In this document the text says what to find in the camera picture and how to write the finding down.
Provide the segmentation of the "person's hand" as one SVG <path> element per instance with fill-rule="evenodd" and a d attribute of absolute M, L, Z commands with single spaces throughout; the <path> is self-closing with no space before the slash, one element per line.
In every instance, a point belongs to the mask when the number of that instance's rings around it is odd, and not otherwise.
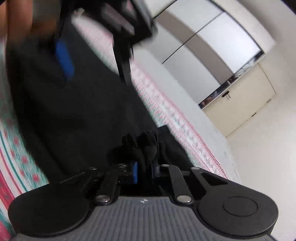
<path fill-rule="evenodd" d="M 59 1 L 1 1 L 1 39 L 20 42 L 55 32 Z"/>

